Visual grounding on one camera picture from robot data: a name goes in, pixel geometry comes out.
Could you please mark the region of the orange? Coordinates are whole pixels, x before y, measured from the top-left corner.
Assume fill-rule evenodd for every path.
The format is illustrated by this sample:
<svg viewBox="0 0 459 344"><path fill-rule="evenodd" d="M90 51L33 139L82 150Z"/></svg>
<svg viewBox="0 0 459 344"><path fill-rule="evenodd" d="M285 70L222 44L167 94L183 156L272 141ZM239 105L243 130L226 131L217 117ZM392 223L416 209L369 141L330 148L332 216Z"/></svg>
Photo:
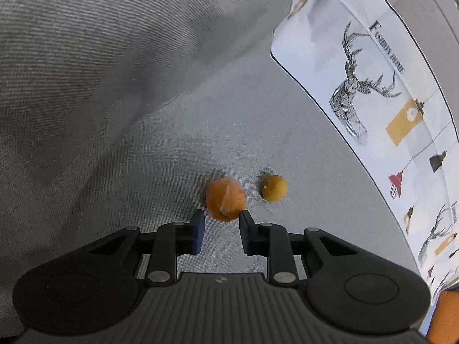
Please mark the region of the orange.
<svg viewBox="0 0 459 344"><path fill-rule="evenodd" d="M239 218L240 212L246 208L247 194L237 180L224 178L207 187L205 201L213 219L231 222Z"/></svg>

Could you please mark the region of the yellow round fruit with stem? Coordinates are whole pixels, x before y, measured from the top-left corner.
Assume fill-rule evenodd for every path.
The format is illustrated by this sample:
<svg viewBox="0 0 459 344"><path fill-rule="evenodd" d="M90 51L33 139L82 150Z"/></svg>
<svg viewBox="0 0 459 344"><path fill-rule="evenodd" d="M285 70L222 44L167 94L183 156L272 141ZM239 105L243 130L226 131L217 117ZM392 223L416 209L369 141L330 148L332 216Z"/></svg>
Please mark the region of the yellow round fruit with stem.
<svg viewBox="0 0 459 344"><path fill-rule="evenodd" d="M274 203L284 200L288 191L289 185L282 176L269 175L264 180L261 195L266 201Z"/></svg>

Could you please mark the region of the orange object at edge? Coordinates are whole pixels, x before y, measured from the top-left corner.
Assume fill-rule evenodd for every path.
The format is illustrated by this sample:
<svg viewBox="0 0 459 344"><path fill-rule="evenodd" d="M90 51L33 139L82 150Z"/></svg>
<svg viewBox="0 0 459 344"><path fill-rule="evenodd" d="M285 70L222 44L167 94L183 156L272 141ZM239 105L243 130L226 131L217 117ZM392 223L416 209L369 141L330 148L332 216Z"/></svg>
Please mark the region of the orange object at edge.
<svg viewBox="0 0 459 344"><path fill-rule="evenodd" d="M459 340L459 292L445 290L439 295L427 333L433 344L456 344Z"/></svg>

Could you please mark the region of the white deer print pillow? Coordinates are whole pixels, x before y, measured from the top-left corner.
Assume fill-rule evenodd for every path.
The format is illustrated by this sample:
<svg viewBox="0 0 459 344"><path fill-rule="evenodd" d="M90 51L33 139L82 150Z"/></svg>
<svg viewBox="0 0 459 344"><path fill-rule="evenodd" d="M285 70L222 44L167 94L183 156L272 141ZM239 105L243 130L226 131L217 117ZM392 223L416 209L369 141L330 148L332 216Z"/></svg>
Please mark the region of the white deer print pillow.
<svg viewBox="0 0 459 344"><path fill-rule="evenodd" d="M433 295L458 282L458 133L433 69L388 0L293 0L273 58L349 144Z"/></svg>

